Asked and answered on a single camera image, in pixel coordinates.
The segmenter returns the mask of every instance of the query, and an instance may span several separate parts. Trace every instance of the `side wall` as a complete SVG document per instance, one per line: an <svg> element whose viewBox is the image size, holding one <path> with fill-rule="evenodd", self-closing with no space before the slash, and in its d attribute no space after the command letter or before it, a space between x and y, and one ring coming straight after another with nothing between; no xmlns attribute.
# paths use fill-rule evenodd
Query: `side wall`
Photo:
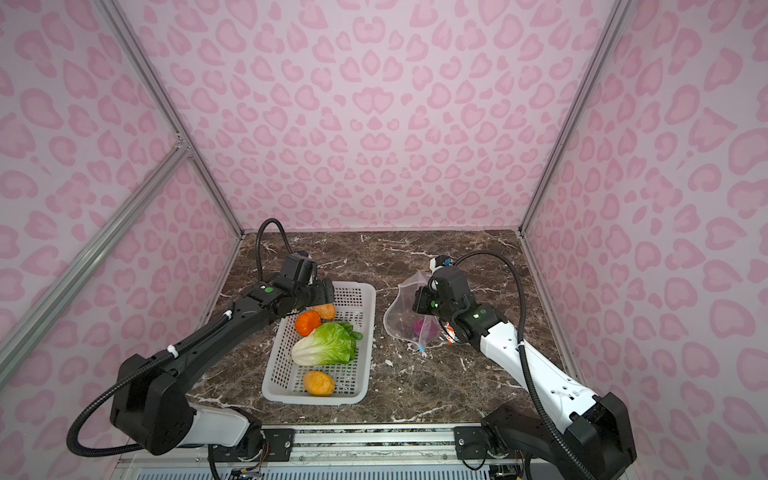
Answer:
<svg viewBox="0 0 768 480"><path fill-rule="evenodd" d="M613 0L136 2L247 229L516 227Z"/></svg>
<svg viewBox="0 0 768 480"><path fill-rule="evenodd" d="M768 477L767 16L641 2L527 235L648 479Z"/></svg>
<svg viewBox="0 0 768 480"><path fill-rule="evenodd" d="M95 480L116 457L72 455L72 420L114 384L124 359L147 356L205 318L236 243L207 190L183 163L146 213L0 392L0 477ZM107 402L81 441L124 445Z"/></svg>
<svg viewBox="0 0 768 480"><path fill-rule="evenodd" d="M0 6L0 344L174 142L108 32L87 0Z"/></svg>

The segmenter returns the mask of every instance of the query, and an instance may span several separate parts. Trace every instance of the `lettuce leaf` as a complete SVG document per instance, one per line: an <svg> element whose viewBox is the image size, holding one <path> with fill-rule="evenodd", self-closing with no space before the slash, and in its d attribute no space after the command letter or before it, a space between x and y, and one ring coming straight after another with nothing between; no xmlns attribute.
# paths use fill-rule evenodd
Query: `lettuce leaf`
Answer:
<svg viewBox="0 0 768 480"><path fill-rule="evenodd" d="M291 358L301 366L349 363L355 356L356 341L362 339L362 333L353 328L348 322L324 323L296 342Z"/></svg>

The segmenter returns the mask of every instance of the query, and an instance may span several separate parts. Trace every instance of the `marble countertop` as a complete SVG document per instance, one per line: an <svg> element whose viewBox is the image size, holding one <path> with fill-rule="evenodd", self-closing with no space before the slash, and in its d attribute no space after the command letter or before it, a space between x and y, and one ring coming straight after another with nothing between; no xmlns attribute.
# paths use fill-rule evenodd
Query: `marble countertop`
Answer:
<svg viewBox="0 0 768 480"><path fill-rule="evenodd" d="M397 285L429 258L456 258L473 250L494 250L513 259L525 284L526 340L562 368L538 294L515 233L430 231L380 233L289 233L294 250L306 250L319 264L320 276L370 283L376 288L376 318L371 376L366 397L347 406L287 405L266 400L261 382L277 323L241 343L212 367L190 391L190 402L251 411L265 425L283 423L477 422L505 402L532 409L528 393L507 372L472 347L436 346L420 353L383 328L382 318L397 296ZM224 285L214 315L241 296L256 279L255 235L249 234ZM265 234L265 276L282 264L283 243ZM513 322L519 316L514 280L492 257L462 264L479 302L492 303Z"/></svg>

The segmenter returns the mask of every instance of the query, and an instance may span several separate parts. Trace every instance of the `pink wall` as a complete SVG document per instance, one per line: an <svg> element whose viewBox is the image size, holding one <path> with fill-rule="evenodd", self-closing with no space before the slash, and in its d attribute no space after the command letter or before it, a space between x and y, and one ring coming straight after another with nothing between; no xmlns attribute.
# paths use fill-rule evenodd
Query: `pink wall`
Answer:
<svg viewBox="0 0 768 480"><path fill-rule="evenodd" d="M513 227L612 0L123 1L246 228Z"/></svg>
<svg viewBox="0 0 768 480"><path fill-rule="evenodd" d="M648 480L768 477L766 18L641 2L529 236Z"/></svg>
<svg viewBox="0 0 768 480"><path fill-rule="evenodd" d="M0 6L0 344L169 151L87 0Z"/></svg>
<svg viewBox="0 0 768 480"><path fill-rule="evenodd" d="M69 425L114 383L124 359L151 355L200 325L234 244L200 179L182 164L0 392L0 477L103 478L117 459L69 453ZM110 405L85 424L85 445L126 442L109 424Z"/></svg>

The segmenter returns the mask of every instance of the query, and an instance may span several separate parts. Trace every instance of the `white plastic basket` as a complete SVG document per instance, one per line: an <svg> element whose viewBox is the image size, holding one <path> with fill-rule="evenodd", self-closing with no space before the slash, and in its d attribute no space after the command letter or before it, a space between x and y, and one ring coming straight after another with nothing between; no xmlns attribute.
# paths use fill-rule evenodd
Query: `white plastic basket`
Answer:
<svg viewBox="0 0 768 480"><path fill-rule="evenodd" d="M261 392L273 402L300 405L345 405L357 403L368 392L373 350L373 317L376 308L376 289L368 283L333 282L336 300L334 321L350 322L356 332L362 333L357 351L347 365L299 366L290 357L290 350L301 338L293 324L296 315L287 316L280 322L275 336L270 361L266 365ZM333 377L336 390L331 396L310 395L304 389L307 372L323 372Z"/></svg>

